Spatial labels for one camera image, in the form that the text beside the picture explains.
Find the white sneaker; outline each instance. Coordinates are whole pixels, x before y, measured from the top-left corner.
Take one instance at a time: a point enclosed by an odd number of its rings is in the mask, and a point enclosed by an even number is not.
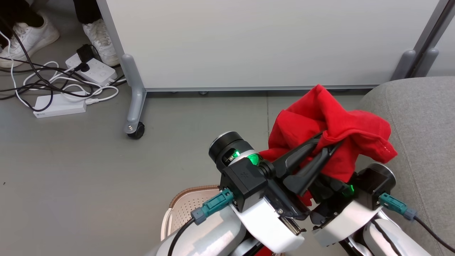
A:
[[[111,67],[120,64],[103,19],[90,24],[84,24],[83,28],[91,44],[98,50],[100,58],[105,64]]]
[[[20,41],[24,45],[24,48],[27,50],[27,53],[30,57],[36,51],[55,42],[60,37],[58,30],[49,21],[49,19],[40,12],[39,15],[44,19],[44,24],[39,28],[28,26],[26,23],[17,23],[13,27],[14,32],[16,32],[20,38]],[[10,54],[11,57],[15,60],[27,61],[24,51],[22,50],[15,36],[13,36],[11,39]],[[2,52],[0,52],[0,57],[10,57],[8,54],[8,46],[5,47]],[[11,62],[11,60],[0,59],[0,67],[11,68]],[[15,67],[19,66],[20,64],[22,64],[22,62],[14,62]]]

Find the caster wheel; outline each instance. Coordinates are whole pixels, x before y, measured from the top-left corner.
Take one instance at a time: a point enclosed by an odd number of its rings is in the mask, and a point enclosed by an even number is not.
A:
[[[144,135],[145,132],[145,125],[142,122],[137,124],[137,129],[133,133],[128,133],[128,137],[133,139],[140,139]]]

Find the black cable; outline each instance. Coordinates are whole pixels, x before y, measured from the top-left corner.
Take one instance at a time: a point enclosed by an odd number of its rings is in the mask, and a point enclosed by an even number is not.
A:
[[[9,58],[3,58],[3,57],[0,57],[0,59],[11,60],[11,59],[9,59]],[[50,69],[50,68],[45,68],[45,67],[39,67],[39,68],[37,68],[36,70],[52,70],[52,69]],[[5,72],[5,73],[11,73],[11,70],[10,70],[10,69],[2,69],[2,68],[0,68],[0,71],[1,71],[1,72]],[[28,72],[33,72],[33,69],[13,70],[13,74],[17,74],[17,73],[28,73]]]
[[[385,238],[385,240],[390,244],[394,252],[398,255],[401,256],[401,253],[399,252],[398,248],[395,246],[395,244],[392,242],[392,240],[389,238],[389,236],[385,233],[385,231],[379,226],[379,224],[372,219],[371,223],[376,227],[376,229],[382,234],[382,236]]]
[[[6,90],[0,90],[0,92],[7,92],[7,91],[14,91],[14,90],[20,90],[20,89],[24,89],[23,91],[20,91],[20,92],[17,92],[19,95],[23,94],[24,92],[28,91],[30,88],[28,88],[30,85],[24,85],[24,86],[21,86],[21,87],[18,87],[18,88],[12,88],[12,89],[6,89]],[[3,98],[0,98],[0,100],[7,100],[7,99],[11,99],[13,97],[16,97],[16,94],[12,94],[12,95],[9,95],[9,96],[6,96],[6,97],[3,97]]]
[[[53,98],[54,98],[54,91],[64,92],[64,93],[67,93],[67,94],[70,94],[70,95],[76,96],[76,97],[86,97],[86,96],[81,96],[81,95],[74,94],[74,93],[71,93],[71,92],[63,91],[63,90],[61,90],[60,88],[58,88],[58,87],[52,85],[48,80],[44,79],[44,78],[39,74],[39,72],[37,71],[37,69],[35,68],[35,65],[36,65],[36,66],[41,66],[41,67],[46,68],[46,69],[51,69],[51,67],[47,67],[47,66],[43,66],[43,65],[39,65],[39,64],[32,63],[32,62],[31,62],[31,59],[30,59],[30,56],[29,56],[28,53],[27,53],[27,50],[25,49],[24,45],[22,44],[22,41],[20,40],[20,38],[18,37],[18,35],[16,34],[16,32],[8,25],[8,23],[7,23],[1,16],[0,16],[0,20],[1,20],[1,21],[3,22],[3,24],[4,24],[4,25],[13,33],[13,36],[14,36],[14,37],[16,38],[16,40],[18,41],[18,43],[19,43],[20,47],[22,48],[22,51],[24,52],[24,55],[25,55],[25,57],[26,57],[26,59],[27,59],[27,61],[20,61],[20,60],[13,60],[13,61],[19,61],[19,62],[22,62],[22,63],[29,63],[29,65],[30,65],[30,67],[31,67],[31,70],[32,70],[32,71],[35,73],[35,75],[39,78],[39,80],[38,80],[37,82],[35,82],[35,85],[38,84],[38,83],[41,81],[41,82],[44,82],[44,83],[45,83],[45,85],[42,85],[42,86],[49,87],[49,88],[51,89],[51,90],[50,90],[50,91],[51,91],[51,98],[50,98],[50,100],[49,100],[49,103],[48,103],[44,108],[42,108],[42,109],[35,109],[35,108],[32,107],[32,105],[30,105],[30,103],[28,103],[28,101],[22,99],[22,101],[23,101],[31,110],[37,111],[37,112],[46,110],[46,109],[51,105],[51,103],[52,103],[52,100],[53,100]],[[66,74],[66,75],[67,75],[68,77],[71,77],[71,76],[73,75],[73,73],[74,73],[74,72],[71,72],[71,74]],[[84,84],[89,85],[88,83],[86,83],[86,82],[84,82],[84,81],[82,81],[82,80],[79,80],[79,79],[77,79],[77,78],[76,78],[76,80],[79,81],[79,82],[82,82],[82,83],[84,83]],[[91,86],[91,93],[89,94],[89,96],[93,93],[93,87],[92,87],[92,85],[90,85],[90,86]],[[31,89],[31,88],[27,88],[27,89],[25,89],[25,90],[22,91],[22,92],[17,92],[17,94],[23,93],[23,92],[28,91],[28,90],[30,90],[30,89]],[[8,98],[11,98],[11,97],[14,97],[14,96],[13,96],[13,95],[10,95],[10,96],[7,96],[7,97],[5,97],[5,98],[0,98],[0,100],[1,100],[1,99],[8,99]]]
[[[442,244],[442,246],[444,246],[445,248],[449,249],[449,251],[455,253],[455,249],[453,247],[451,247],[450,245],[448,245],[446,242],[444,242],[439,236],[437,236],[432,230],[430,227],[428,227],[421,219],[419,219],[417,216],[414,216],[414,220],[416,220],[420,225],[422,225],[422,227],[424,229],[426,229],[428,231],[428,233],[434,237],[440,244]]]
[[[76,72],[74,69],[71,70],[71,72],[70,72],[70,74],[68,75],[68,77],[71,77],[71,76],[74,74],[74,72]],[[68,84],[69,81],[70,81],[70,80],[66,80],[66,81],[65,81],[65,83],[64,83],[63,86],[61,87],[62,90],[63,90],[63,88],[65,88],[65,86]]]
[[[89,46],[92,47],[93,49],[95,49],[96,55],[98,55],[98,58],[100,58],[99,61],[102,61],[102,60],[101,60],[100,53],[98,52],[98,50],[96,49],[96,47],[95,47],[94,45],[89,45]]]
[[[167,253],[167,256],[172,256],[172,252],[174,251],[175,244],[177,243],[177,240],[180,238],[180,236],[183,234],[185,229],[187,229],[192,223],[194,222],[194,218],[191,218],[187,223],[185,223],[180,230],[177,232],[175,235],[174,239],[172,240],[171,246],[169,247],[169,252]]]
[[[112,83],[110,83],[109,86],[115,86],[115,87],[117,87],[117,86],[119,86],[119,85],[121,85],[121,84],[124,84],[126,81],[121,82],[121,83],[119,83],[119,84],[117,84],[117,85],[114,85],[116,82],[118,82],[120,79],[122,79],[122,78],[124,78],[124,77],[125,77],[125,75],[121,75],[119,78],[117,78],[117,79],[114,80]]]
[[[13,32],[13,36],[16,38],[16,40],[18,41],[20,47],[22,48],[22,51],[24,52],[24,55],[27,59],[27,61],[29,63],[31,63],[31,59],[30,59],[30,56],[28,55],[27,53],[27,50],[25,49],[24,47],[24,44],[22,44],[22,41],[20,40],[19,36],[16,34],[16,32],[11,28],[11,26],[0,16],[0,20],[3,22],[3,24],[5,25],[5,27],[7,27],[11,32]],[[31,65],[30,64],[30,67],[31,69],[33,69],[33,72],[35,72],[35,75],[41,80],[43,81],[46,85],[50,86],[51,88],[57,88],[55,86],[53,86],[48,80],[44,79],[40,73],[36,70],[35,66],[34,65]],[[37,112],[40,112],[40,111],[43,111],[43,110],[46,110],[52,103],[52,100],[54,99],[54,92],[51,91],[51,99],[49,100],[49,103],[42,109],[35,109],[34,107],[32,107],[32,105],[30,105],[30,103],[28,103],[28,101],[22,99],[22,101],[33,111],[37,111]]]
[[[5,90],[0,90],[0,92],[8,92],[8,91],[14,91],[14,90],[22,90],[22,89],[25,89],[26,91],[30,90],[30,89],[40,89],[40,90],[44,90],[44,91],[51,91],[51,92],[63,92],[65,94],[69,94],[69,95],[72,95],[72,96],[75,96],[75,97],[81,97],[81,98],[84,98],[86,96],[82,96],[82,95],[79,95],[79,94],[74,94],[72,92],[69,92],[69,91],[65,91],[65,90],[62,90],[58,87],[50,87],[46,84],[41,84],[39,82],[35,82],[35,83],[29,83],[29,84],[26,84],[24,86],[21,86],[21,87],[17,87],[17,88],[11,88],[11,89],[5,89]]]
[[[10,60],[9,58],[3,58],[3,57],[0,57],[0,59],[4,59],[4,60]],[[54,71],[57,71],[59,73],[62,73],[66,76],[68,76],[69,74],[66,73],[66,69],[64,68],[61,68],[61,67],[48,67],[48,66],[44,66],[44,65],[41,65],[41,64],[36,64],[36,63],[33,63],[33,62],[28,62],[28,61],[21,61],[21,60],[16,60],[16,59],[13,59],[14,61],[17,61],[17,62],[22,62],[22,63],[27,63],[29,65],[35,65],[35,66],[39,66],[39,67],[43,67],[42,70],[54,70]],[[3,71],[3,72],[8,72],[10,73],[10,70],[5,70],[5,69],[0,69],[0,71]],[[89,84],[87,83],[86,81],[83,81],[82,79],[84,79],[81,75],[79,75],[78,73],[74,73],[73,76],[71,76],[71,78],[77,80],[78,82],[81,82],[83,83],[84,85],[87,85],[87,86],[90,86],[90,87],[94,87],[94,88],[98,88],[97,86],[94,86],[92,84]]]

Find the laundry basket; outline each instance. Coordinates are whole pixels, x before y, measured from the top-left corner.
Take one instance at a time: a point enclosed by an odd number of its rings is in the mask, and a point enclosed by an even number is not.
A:
[[[191,219],[191,211],[220,193],[217,185],[185,189],[172,199],[161,224],[161,241]]]

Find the white power strip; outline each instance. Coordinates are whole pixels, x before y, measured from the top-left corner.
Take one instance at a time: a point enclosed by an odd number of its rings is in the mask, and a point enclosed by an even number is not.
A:
[[[68,68],[71,68],[78,66],[82,62],[79,59],[78,54],[75,54],[71,56],[71,58],[67,59],[65,63]],[[90,67],[89,71],[77,71],[77,73],[87,81],[94,82],[100,86],[106,86],[108,83],[110,83],[110,79],[115,80],[117,78],[115,69],[104,64],[103,62],[98,61],[97,59],[91,59],[87,61],[87,65]]]

